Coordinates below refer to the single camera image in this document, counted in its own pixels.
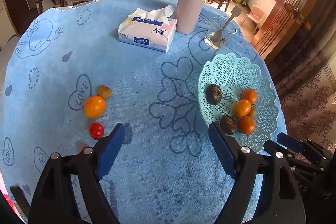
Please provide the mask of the yellowish brown longan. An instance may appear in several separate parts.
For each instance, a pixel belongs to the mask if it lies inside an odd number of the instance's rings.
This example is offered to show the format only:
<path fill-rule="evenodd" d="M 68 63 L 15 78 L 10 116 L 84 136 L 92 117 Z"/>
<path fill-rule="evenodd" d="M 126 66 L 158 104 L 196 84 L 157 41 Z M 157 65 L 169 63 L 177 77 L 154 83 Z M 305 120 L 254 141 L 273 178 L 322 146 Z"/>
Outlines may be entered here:
<path fill-rule="evenodd" d="M 251 107 L 250 112 L 248 113 L 248 116 L 251 117 L 252 119 L 254 119 L 257 115 L 257 111 L 254 107 Z"/>

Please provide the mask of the tan longan fruit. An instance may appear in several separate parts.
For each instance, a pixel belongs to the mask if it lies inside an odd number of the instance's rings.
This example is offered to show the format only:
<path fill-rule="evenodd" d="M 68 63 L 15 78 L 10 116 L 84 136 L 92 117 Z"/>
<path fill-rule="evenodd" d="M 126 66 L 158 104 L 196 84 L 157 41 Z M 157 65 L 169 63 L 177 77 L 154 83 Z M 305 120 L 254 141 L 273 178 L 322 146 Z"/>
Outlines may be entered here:
<path fill-rule="evenodd" d="M 106 85 L 102 85 L 98 87 L 97 95 L 107 100 L 113 95 L 113 93 L 109 87 L 107 87 Z"/>

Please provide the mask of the teal lattice fruit basket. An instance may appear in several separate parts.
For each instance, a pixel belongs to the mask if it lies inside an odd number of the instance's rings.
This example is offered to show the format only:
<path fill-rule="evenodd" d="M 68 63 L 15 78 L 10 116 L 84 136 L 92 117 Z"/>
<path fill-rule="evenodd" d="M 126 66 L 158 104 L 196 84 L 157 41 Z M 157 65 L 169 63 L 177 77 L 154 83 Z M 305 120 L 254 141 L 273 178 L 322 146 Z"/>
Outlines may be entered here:
<path fill-rule="evenodd" d="M 209 103 L 206 98 L 206 89 L 210 84 L 217 85 L 222 91 L 221 101 L 217 105 Z M 260 152 L 278 128 L 279 109 L 275 105 L 276 94 L 270 80 L 261 75 L 258 65 L 233 53 L 220 53 L 212 61 L 207 61 L 198 80 L 199 108 L 206 125 L 220 122 L 225 115 L 233 117 L 234 104 L 242 99 L 246 89 L 253 89 L 257 94 L 256 103 L 251 105 L 256 109 L 255 130 L 249 135 L 237 131 L 232 136 L 241 146 Z"/>

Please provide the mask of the clear glass cup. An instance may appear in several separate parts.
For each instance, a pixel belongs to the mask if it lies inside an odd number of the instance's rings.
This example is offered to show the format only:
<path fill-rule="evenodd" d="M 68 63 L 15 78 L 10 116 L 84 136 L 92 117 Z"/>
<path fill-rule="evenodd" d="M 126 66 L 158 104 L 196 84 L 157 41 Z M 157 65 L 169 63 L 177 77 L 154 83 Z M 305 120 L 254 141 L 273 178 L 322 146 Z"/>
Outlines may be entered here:
<path fill-rule="evenodd" d="M 215 16 L 205 36 L 204 42 L 213 50 L 218 51 L 226 42 L 237 33 L 233 21 L 234 16 L 228 18 Z"/>

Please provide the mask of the metal spoon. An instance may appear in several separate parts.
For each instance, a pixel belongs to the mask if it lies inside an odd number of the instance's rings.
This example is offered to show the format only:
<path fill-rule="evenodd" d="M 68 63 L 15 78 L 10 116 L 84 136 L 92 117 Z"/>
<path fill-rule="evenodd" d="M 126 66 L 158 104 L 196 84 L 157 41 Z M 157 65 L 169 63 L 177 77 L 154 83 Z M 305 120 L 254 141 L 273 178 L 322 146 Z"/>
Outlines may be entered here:
<path fill-rule="evenodd" d="M 236 34 L 236 27 L 231 23 L 234 17 L 238 17 L 242 13 L 239 6 L 235 6 L 231 10 L 231 15 L 228 19 L 223 19 L 220 16 L 214 18 L 213 31 L 209 34 L 209 39 L 214 43 L 220 45 L 228 36 Z"/>

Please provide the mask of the wooden door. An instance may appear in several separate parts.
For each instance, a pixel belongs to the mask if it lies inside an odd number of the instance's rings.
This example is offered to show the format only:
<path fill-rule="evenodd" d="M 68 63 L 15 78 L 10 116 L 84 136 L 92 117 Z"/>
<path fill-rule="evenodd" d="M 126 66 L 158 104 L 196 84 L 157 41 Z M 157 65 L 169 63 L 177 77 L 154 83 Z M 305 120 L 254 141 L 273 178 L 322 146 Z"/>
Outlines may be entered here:
<path fill-rule="evenodd" d="M 318 0 L 277 0 L 251 45 L 269 64 L 307 21 Z"/>

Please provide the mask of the dark brown water chestnut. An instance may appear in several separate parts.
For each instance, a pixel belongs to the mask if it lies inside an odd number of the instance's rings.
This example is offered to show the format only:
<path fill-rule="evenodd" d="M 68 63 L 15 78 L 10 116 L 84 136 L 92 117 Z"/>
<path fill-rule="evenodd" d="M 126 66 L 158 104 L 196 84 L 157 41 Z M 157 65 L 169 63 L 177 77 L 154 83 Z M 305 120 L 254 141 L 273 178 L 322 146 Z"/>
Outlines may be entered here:
<path fill-rule="evenodd" d="M 206 99 L 212 105 L 218 105 L 222 99 L 222 90 L 216 84 L 210 84 L 206 88 Z"/>

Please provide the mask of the small mandarin orange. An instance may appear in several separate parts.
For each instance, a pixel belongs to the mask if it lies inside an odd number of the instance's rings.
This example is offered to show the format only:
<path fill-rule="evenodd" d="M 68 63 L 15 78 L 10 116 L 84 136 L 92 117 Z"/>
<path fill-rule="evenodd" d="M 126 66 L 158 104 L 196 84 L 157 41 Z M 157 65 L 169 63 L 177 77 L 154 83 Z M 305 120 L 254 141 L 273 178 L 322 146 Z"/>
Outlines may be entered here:
<path fill-rule="evenodd" d="M 252 105 L 257 102 L 258 94 L 254 89 L 246 89 L 242 92 L 241 98 L 243 100 L 248 100 Z"/>
<path fill-rule="evenodd" d="M 245 135 L 251 134 L 255 130 L 255 121 L 249 116 L 244 116 L 239 119 L 238 129 Z"/>

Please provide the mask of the pink thermos cup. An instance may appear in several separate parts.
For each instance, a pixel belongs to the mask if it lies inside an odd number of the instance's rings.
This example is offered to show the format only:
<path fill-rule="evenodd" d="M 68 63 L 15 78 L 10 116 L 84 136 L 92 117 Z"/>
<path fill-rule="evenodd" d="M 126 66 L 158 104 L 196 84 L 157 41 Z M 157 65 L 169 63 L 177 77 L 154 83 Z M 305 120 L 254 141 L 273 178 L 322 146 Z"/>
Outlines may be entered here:
<path fill-rule="evenodd" d="M 193 32 L 205 0 L 178 0 L 176 15 L 176 30 L 180 34 Z"/>

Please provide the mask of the oval orange citrus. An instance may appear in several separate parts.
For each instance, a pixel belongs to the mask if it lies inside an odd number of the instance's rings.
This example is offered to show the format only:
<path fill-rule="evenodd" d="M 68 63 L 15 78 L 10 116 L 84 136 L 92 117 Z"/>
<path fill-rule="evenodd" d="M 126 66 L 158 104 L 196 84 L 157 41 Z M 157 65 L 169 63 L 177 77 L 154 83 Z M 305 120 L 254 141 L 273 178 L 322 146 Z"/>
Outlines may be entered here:
<path fill-rule="evenodd" d="M 89 97 L 83 108 L 83 112 L 89 119 L 96 119 L 104 114 L 106 109 L 105 99 L 101 96 Z"/>

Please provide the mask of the small pink child chair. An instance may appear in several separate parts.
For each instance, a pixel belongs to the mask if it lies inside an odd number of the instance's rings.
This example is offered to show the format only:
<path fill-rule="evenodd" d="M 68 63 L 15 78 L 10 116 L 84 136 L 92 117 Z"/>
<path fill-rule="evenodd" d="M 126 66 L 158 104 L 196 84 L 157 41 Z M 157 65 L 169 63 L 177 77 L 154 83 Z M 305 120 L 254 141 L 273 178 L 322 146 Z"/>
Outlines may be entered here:
<path fill-rule="evenodd" d="M 247 18 L 250 18 L 252 22 L 256 23 L 256 27 L 253 30 L 253 33 L 256 34 L 256 31 L 259 29 L 260 20 L 263 18 L 265 12 L 260 9 L 260 7 L 253 5 L 250 9 L 250 12 L 245 16 L 241 24 L 244 24 Z"/>

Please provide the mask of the large orange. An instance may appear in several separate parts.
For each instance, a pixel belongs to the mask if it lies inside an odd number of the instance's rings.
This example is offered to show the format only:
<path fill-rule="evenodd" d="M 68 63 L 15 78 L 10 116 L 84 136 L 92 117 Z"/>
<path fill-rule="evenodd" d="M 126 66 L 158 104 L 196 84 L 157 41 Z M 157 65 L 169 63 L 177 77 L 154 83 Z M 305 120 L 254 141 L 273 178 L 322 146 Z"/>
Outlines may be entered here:
<path fill-rule="evenodd" d="M 251 107 L 252 105 L 248 100 L 242 99 L 234 104 L 232 112 L 234 116 L 241 118 L 249 114 Z"/>

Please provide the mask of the light blue printed towel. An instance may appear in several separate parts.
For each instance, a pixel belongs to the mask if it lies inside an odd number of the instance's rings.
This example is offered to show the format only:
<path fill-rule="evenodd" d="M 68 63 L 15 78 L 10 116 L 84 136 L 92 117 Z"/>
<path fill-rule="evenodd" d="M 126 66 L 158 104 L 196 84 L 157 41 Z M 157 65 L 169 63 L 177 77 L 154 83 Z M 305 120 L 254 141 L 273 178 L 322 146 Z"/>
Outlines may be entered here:
<path fill-rule="evenodd" d="M 110 173 L 100 182 L 121 223 L 213 223 L 230 194 L 227 175 L 198 106 L 198 79 L 216 55 L 204 43 L 214 17 L 204 6 L 191 34 L 168 52 L 118 40 L 137 8 L 176 0 L 102 0 L 49 9 L 1 51 L 1 173 L 6 189 L 31 202 L 49 157 L 95 145 L 85 101 L 112 91 L 98 118 L 107 134 L 125 127 Z"/>

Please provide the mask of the tissue pack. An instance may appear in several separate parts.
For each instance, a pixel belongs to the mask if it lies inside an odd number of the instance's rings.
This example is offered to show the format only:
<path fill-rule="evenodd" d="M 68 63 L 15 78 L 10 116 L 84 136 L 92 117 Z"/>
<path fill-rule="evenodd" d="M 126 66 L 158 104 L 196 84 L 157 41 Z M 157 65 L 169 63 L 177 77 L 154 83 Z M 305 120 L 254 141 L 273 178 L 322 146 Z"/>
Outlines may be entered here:
<path fill-rule="evenodd" d="M 177 20 L 171 16 L 172 5 L 145 11 L 137 8 L 118 27 L 118 40 L 135 46 L 168 52 L 173 41 Z"/>

